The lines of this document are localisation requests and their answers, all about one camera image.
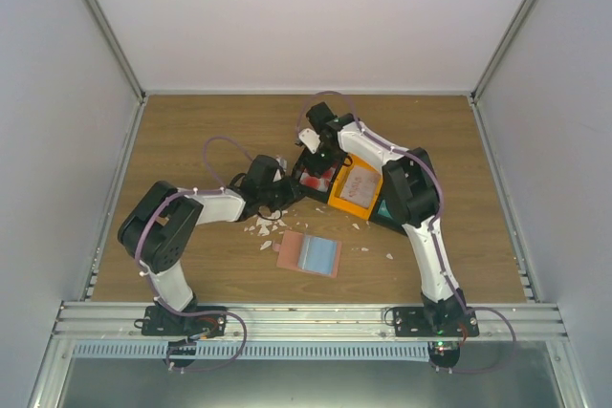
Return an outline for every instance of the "white wall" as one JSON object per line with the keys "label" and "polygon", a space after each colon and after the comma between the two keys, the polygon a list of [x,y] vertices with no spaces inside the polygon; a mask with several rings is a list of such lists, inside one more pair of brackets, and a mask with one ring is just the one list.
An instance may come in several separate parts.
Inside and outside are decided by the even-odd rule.
{"label": "white wall", "polygon": [[612,399],[612,4],[540,0],[482,110],[596,406]]}
{"label": "white wall", "polygon": [[99,0],[144,89],[467,92],[521,0]]}
{"label": "white wall", "polygon": [[0,0],[0,404],[76,299],[136,100],[81,0]]}

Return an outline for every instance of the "wooden floor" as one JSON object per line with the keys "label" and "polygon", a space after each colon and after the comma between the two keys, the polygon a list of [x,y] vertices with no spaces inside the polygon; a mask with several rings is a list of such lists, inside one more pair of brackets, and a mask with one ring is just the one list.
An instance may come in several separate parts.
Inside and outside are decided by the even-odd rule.
{"label": "wooden floor", "polygon": [[[524,301],[491,172],[465,98],[355,99],[360,118],[375,132],[399,145],[428,151],[447,198],[442,229],[448,258],[467,300]],[[295,96],[150,98],[93,300],[151,299],[116,234],[155,181],[217,187],[202,162],[202,145],[215,135],[233,137],[252,155],[281,155],[293,165],[300,151],[294,145],[295,119],[303,100]],[[333,97],[327,101],[336,113],[347,112],[341,101]],[[209,159],[226,181],[249,166],[238,150],[222,141],[210,146]],[[260,246],[267,240],[280,241],[278,233],[286,228],[264,237],[245,231],[255,225],[255,219],[211,224],[196,228],[182,259],[187,281],[198,298],[219,302],[421,301],[417,264],[402,235],[308,199],[293,207],[284,222],[296,231],[342,241],[338,278],[277,268],[276,254]]]}

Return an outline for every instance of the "purple cable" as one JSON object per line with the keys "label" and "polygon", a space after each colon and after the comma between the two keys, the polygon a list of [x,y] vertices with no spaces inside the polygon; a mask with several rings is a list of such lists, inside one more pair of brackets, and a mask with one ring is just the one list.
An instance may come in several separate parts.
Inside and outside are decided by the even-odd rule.
{"label": "purple cable", "polygon": [[214,179],[219,182],[219,184],[221,185],[221,187],[225,187],[226,184],[225,182],[223,182],[223,179],[221,179],[221,177],[219,177],[219,175],[215,172],[215,170],[212,168],[212,166],[210,165],[210,163],[208,162],[208,145],[213,141],[213,140],[226,140],[227,142],[233,143],[236,147],[238,147],[238,150],[240,150],[245,157],[247,157],[247,159],[249,161],[252,161],[252,157],[251,155],[249,155],[249,152],[242,146],[240,145],[238,142],[236,142],[234,139],[229,138],[227,136],[213,136],[212,138],[208,139],[205,143],[204,143],[204,148],[202,150],[202,155],[204,157],[204,166],[207,168],[208,172],[212,175],[212,177],[214,177]]}
{"label": "purple cable", "polygon": [[[162,215],[162,212],[164,211],[164,209],[170,204],[172,203],[174,200],[179,199],[183,196],[188,196],[188,195],[192,195],[192,194],[197,194],[200,196],[216,196],[216,195],[221,195],[223,194],[223,190],[219,189],[219,190],[205,190],[205,191],[197,191],[197,189],[193,189],[193,190],[185,190],[185,191],[177,191],[176,193],[168,196],[159,206],[157,209],[155,209],[155,211],[153,212],[153,214],[151,214],[151,218],[148,220],[148,222],[146,223],[146,225],[144,225],[144,229],[142,230],[142,234],[141,234],[141,238],[139,239],[138,243],[136,244],[136,250],[134,252],[134,262],[136,263],[136,266],[141,269],[141,268],[145,268],[146,271],[143,271],[145,273],[145,276],[147,278],[149,287],[153,290],[153,292],[155,293],[155,296],[157,296],[157,301],[160,305],[162,305],[164,308],[166,308],[168,311],[172,312],[175,315],[179,315],[181,317],[200,317],[200,316],[204,316],[204,315],[210,315],[210,314],[224,314],[227,315],[229,317],[233,317],[234,319],[236,319],[239,323],[240,326],[242,327],[243,330],[243,336],[242,336],[242,342],[240,343],[240,347],[238,348],[238,351],[236,351],[236,353],[230,357],[228,360],[225,360],[224,362],[220,363],[219,365],[214,365],[212,367],[209,368],[203,368],[203,369],[194,369],[194,370],[189,370],[189,373],[201,373],[201,372],[211,372],[213,370],[219,370],[220,368],[223,368],[227,365],[230,365],[231,362],[233,362],[234,360],[236,360],[240,354],[244,351],[245,346],[247,345],[247,324],[245,323],[245,321],[242,319],[242,317],[240,317],[238,314],[235,314],[233,312],[229,312],[229,311],[197,311],[197,312],[182,312],[182,311],[177,311],[174,308],[172,308],[170,305],[168,305],[160,296],[160,293],[158,292],[157,288],[155,287],[155,284],[153,284],[153,281],[151,281],[151,278],[149,276],[150,274],[150,270],[149,267],[141,261],[141,257],[142,257],[142,248],[144,247],[144,241],[146,240],[146,237],[148,236],[149,232],[151,231],[151,228],[153,227],[153,225],[157,222],[158,217],[160,217]],[[168,364],[168,369],[171,371],[179,371],[179,370],[174,370],[173,367],[170,366],[169,364],[169,358],[170,358],[170,354],[168,354],[168,356],[166,357],[166,363]],[[185,369],[180,369],[181,373],[187,373],[185,371]]]}
{"label": "purple cable", "polygon": [[[489,368],[484,368],[484,369],[477,369],[477,370],[449,370],[449,373],[459,373],[459,374],[465,374],[465,375],[482,375],[484,373],[489,373],[489,372],[493,372],[496,370],[500,370],[504,367],[506,367],[507,365],[509,365],[513,360],[514,360],[514,356],[516,355],[516,333],[514,331],[514,327],[513,325],[510,323],[510,320],[508,320],[508,318],[506,316],[504,316],[501,312],[494,310],[493,308],[489,308],[486,306],[477,306],[477,307],[473,307],[473,308],[468,308],[466,306],[466,303],[463,301],[463,299],[461,298],[461,296],[459,295],[459,292],[457,291],[457,289],[455,288],[455,286],[452,284],[452,282],[450,281],[450,278],[446,275],[447,272],[447,266],[444,263],[444,257],[442,256],[442,250],[440,248],[440,242],[438,241],[438,237],[436,236],[436,234],[433,232],[433,224],[440,219],[440,217],[442,216],[442,213],[444,212],[445,209],[445,201],[444,201],[444,194],[442,192],[442,186],[440,185],[440,182],[438,182],[438,178],[435,176],[435,174],[433,173],[433,171],[431,170],[431,168],[429,168],[429,166],[427,166],[427,164],[425,164],[425,162],[423,160],[421,160],[420,158],[418,158],[416,155],[413,155],[412,153],[410,153],[408,150],[405,149],[401,149],[396,147],[395,145],[391,145],[388,144],[386,142],[383,142],[382,140],[378,139],[376,136],[373,136],[372,134],[370,134],[367,129],[363,128],[359,122],[359,118],[357,116],[357,110],[355,108],[355,103],[353,102],[353,100],[347,96],[347,95],[343,95],[342,93],[336,92],[336,91],[321,91],[319,93],[316,93],[315,95],[312,95],[310,97],[308,97],[306,99],[306,101],[304,102],[304,105],[302,106],[302,110],[299,113],[299,117],[297,118],[297,125],[295,126],[295,130],[296,132],[299,134],[299,123],[302,120],[302,117],[304,116],[304,114],[306,113],[306,110],[308,108],[308,105],[312,103],[312,101],[319,97],[319,96],[323,96],[323,95],[336,95],[336,96],[341,96],[349,105],[350,110],[351,110],[351,115],[353,115],[353,119],[355,120],[355,124],[357,126],[357,129],[359,129],[361,131],[361,133],[366,136],[368,139],[372,140],[374,143],[376,143],[377,145],[379,145],[380,147],[384,148],[384,149],[388,149],[391,152],[394,153],[398,153],[400,155],[404,155],[406,158],[416,162],[417,164],[419,164],[419,166],[421,166],[421,168],[426,172],[426,174],[429,176],[429,178],[431,179],[431,181],[433,182],[433,186],[436,189],[436,193],[438,194],[438,199],[440,200],[440,205],[438,207],[438,212],[436,212],[436,214],[433,216],[433,218],[429,221],[429,234],[431,234],[431,240],[433,241],[433,246],[435,247],[436,250],[436,256],[438,258],[438,263],[440,264],[440,270],[444,273],[444,278],[448,284],[448,286],[450,287],[450,290],[452,291],[452,294],[454,295],[455,299],[457,300],[457,302],[459,303],[459,306],[461,306],[461,309],[463,311],[463,313],[465,315],[470,314],[472,311],[488,311],[488,312],[492,312],[493,314],[497,315],[503,322],[504,324],[506,324],[506,326],[508,327],[508,330],[510,331],[510,335],[513,339],[513,349],[512,352],[510,354],[510,356],[495,365],[492,365]],[[433,365],[436,369],[439,369],[438,366],[434,365],[431,361],[429,361],[429,363],[431,365]]]}

